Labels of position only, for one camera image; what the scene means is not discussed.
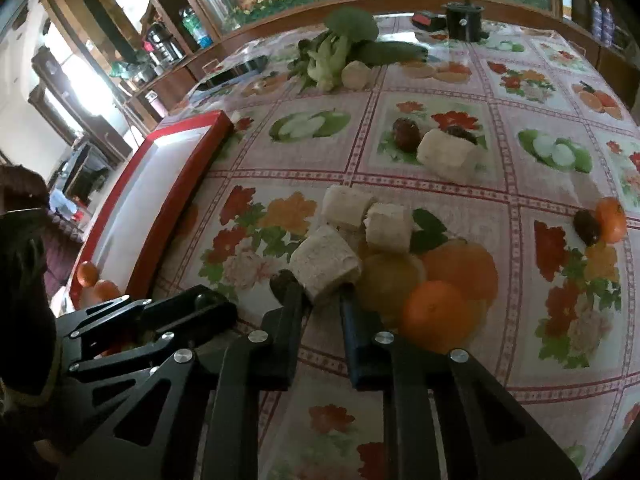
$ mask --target table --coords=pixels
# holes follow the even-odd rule
[[[267,54],[250,82],[184,102],[167,123],[220,108],[236,125],[212,164],[159,269],[154,297],[203,283],[238,302],[238,332],[278,303],[268,278],[321,223],[325,189],[341,183],[436,215],[448,237],[481,244],[498,295],[468,349],[569,454],[585,478],[640,412],[634,269],[640,268],[640,134],[604,79],[554,31],[484,22],[479,44],[415,29],[407,15],[376,17],[382,39],[418,41],[428,65],[374,70],[364,91],[300,92],[286,63],[292,30],[247,44],[219,67]],[[295,114],[321,128],[280,133]],[[460,124],[486,149],[470,186],[442,182],[390,138],[398,117]],[[571,170],[535,156],[549,134],[576,155]],[[587,249],[579,208],[618,196],[628,237]],[[260,398],[260,478],[382,478],[382,396],[346,376],[336,303],[305,326],[295,384]]]

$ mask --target metal screw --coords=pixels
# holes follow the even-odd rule
[[[249,341],[252,343],[262,343],[267,341],[269,334],[267,334],[264,330],[254,330],[249,334]]]
[[[188,348],[181,348],[174,353],[174,361],[177,363],[188,363],[191,359],[193,359],[193,352]]]
[[[454,348],[449,354],[449,357],[457,363],[466,363],[469,361],[469,354],[462,348]]]
[[[390,345],[395,337],[391,332],[378,332],[375,339],[381,345]]]

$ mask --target printed flower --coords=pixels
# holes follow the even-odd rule
[[[572,320],[577,318],[575,303],[579,295],[578,286],[571,280],[565,280],[562,288],[555,286],[549,290],[545,303],[550,317],[545,325],[546,335],[560,337],[566,334]]]
[[[349,425],[356,420],[347,413],[345,408],[339,408],[335,404],[328,406],[312,406],[309,408],[311,427],[320,434],[327,434],[331,430],[347,433]]]
[[[360,477],[364,480],[384,480],[385,479],[385,445],[382,442],[369,442],[360,444],[356,450],[360,455],[360,460],[364,462],[358,469]]]
[[[640,171],[640,153],[634,152],[633,155],[629,155],[629,160],[636,167],[636,170]]]
[[[505,72],[507,72],[506,65],[503,65],[502,63],[494,63],[493,61],[487,61],[487,64],[489,65],[489,68],[497,74],[504,74]]]
[[[213,250],[206,253],[207,263],[210,265],[221,264],[229,256],[236,253],[236,246],[246,237],[246,229],[235,226],[233,229],[222,229],[213,238]]]
[[[477,117],[472,117],[465,112],[450,111],[445,114],[433,114],[431,116],[438,123],[439,129],[443,132],[450,126],[461,126],[465,130],[478,130]]]
[[[631,425],[634,423],[634,420],[636,420],[636,416],[638,416],[638,413],[640,413],[640,402],[636,402],[634,406],[626,413],[625,423],[622,426],[624,430],[628,430],[629,428],[631,428]]]
[[[420,103],[415,101],[406,101],[404,103],[398,103],[396,105],[398,110],[400,110],[403,114],[410,114],[411,112],[417,112],[418,110],[422,110],[423,106]]]
[[[251,123],[253,122],[254,120],[251,117],[243,117],[236,123],[236,130],[238,130],[239,132],[244,132],[249,128],[249,126],[251,126]]]
[[[544,81],[546,79],[544,74],[536,72],[535,70],[523,70],[520,76],[521,78],[528,79],[530,81]]]
[[[567,335],[571,350],[577,354],[593,356],[600,345],[601,339],[611,330],[611,323],[606,314],[596,310],[580,313],[569,325]]]
[[[277,198],[267,207],[267,214],[258,222],[258,227],[280,226],[285,231],[297,235],[305,235],[309,222],[305,218],[316,212],[316,202],[305,200],[299,191],[289,198]]]
[[[249,12],[254,8],[256,0],[238,0],[238,7]]]
[[[243,250],[226,259],[223,264],[225,282],[236,290],[248,290],[256,283],[268,280],[278,270],[273,258],[258,256],[252,250]]]
[[[613,246],[607,245],[604,241],[587,247],[584,250],[587,257],[587,265],[584,267],[584,279],[590,282],[596,278],[605,278],[610,282],[618,282],[620,274],[616,263],[618,255]]]
[[[246,213],[254,198],[255,187],[235,186],[220,212],[220,224],[227,225],[230,220]]]
[[[520,88],[520,78],[516,75],[503,75],[502,82],[505,88],[515,88],[516,90]]]
[[[629,187],[637,196],[640,196],[640,174],[637,171],[626,169],[622,174],[622,179],[629,184]]]
[[[457,61],[450,61],[449,64],[445,65],[439,72],[455,72],[458,74],[471,75],[471,69],[467,65],[458,63]]]
[[[620,145],[613,140],[610,140],[609,142],[607,142],[607,146],[612,151],[612,153],[615,153],[616,155],[619,155],[620,153],[622,153],[622,149],[620,148]]]
[[[573,54],[567,52],[566,50],[558,50],[558,54],[560,54],[560,56],[564,57],[565,59],[568,59],[569,61],[576,59]]]
[[[524,97],[526,97],[530,101],[539,101],[541,103],[546,100],[550,93],[546,88],[540,88],[538,85],[532,83],[531,81],[525,81],[522,84],[521,88],[524,92]]]
[[[564,229],[549,228],[538,220],[533,223],[533,229],[536,236],[536,265],[544,279],[552,282],[566,261]]]

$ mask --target red object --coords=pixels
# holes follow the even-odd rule
[[[152,132],[131,157],[127,167],[122,171],[118,181],[113,186],[110,195],[104,201],[104,205],[95,219],[94,226],[91,232],[89,232],[87,240],[76,259],[76,264],[71,273],[71,284],[69,286],[69,297],[76,310],[80,308],[79,300],[80,293],[82,292],[82,286],[76,277],[77,266],[80,262],[90,261],[92,259],[98,241],[109,222],[111,213],[113,213],[118,200],[127,187],[129,180],[133,174],[135,174],[146,152],[148,152],[153,143],[160,137],[170,136],[204,126],[210,126],[210,128],[200,139],[198,145],[193,150],[193,153],[191,153],[191,156],[175,180],[171,191],[167,194],[162,204],[162,209],[146,236],[145,243],[129,278],[126,294],[131,295],[133,298],[141,298],[148,293],[151,280],[156,272],[156,265],[162,256],[162,252],[164,251],[164,247],[175,223],[178,221],[182,210],[186,206],[187,200],[193,188],[198,183],[200,176],[208,168],[211,154],[216,151],[220,142],[222,142],[232,128],[231,121],[225,113],[220,110],[197,115]]]
[[[420,14],[419,12],[416,12],[414,14],[414,16],[412,17],[412,20],[414,20],[414,22],[420,23],[421,25],[425,25],[427,27],[431,25],[431,18],[429,16],[425,16],[424,14]]]

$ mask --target orange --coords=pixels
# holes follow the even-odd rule
[[[498,271],[491,254],[462,238],[449,240],[421,256],[427,280],[453,285],[468,301],[487,309],[498,295]]]
[[[618,103],[615,101],[615,99],[609,94],[604,93],[602,90],[596,90],[593,95],[595,95],[600,100],[602,106],[604,107],[618,107]]]
[[[115,300],[122,296],[122,293],[115,283],[110,282],[109,280],[100,280],[94,286],[94,296],[98,301],[103,302]]]
[[[445,282],[423,282],[402,308],[399,332],[416,346],[446,354],[463,346],[480,321],[462,294]]]
[[[586,90],[582,90],[581,92],[578,92],[578,97],[594,112],[602,113],[604,111],[600,99],[598,99],[594,94],[587,92]]]
[[[100,272],[98,272],[98,267],[91,262],[82,262],[78,265],[76,276],[78,277],[78,283],[86,288],[95,285],[98,278],[100,278]]]
[[[596,204],[596,220],[600,224],[600,239],[614,244],[626,235],[626,216],[620,202],[613,196],[606,196]]]

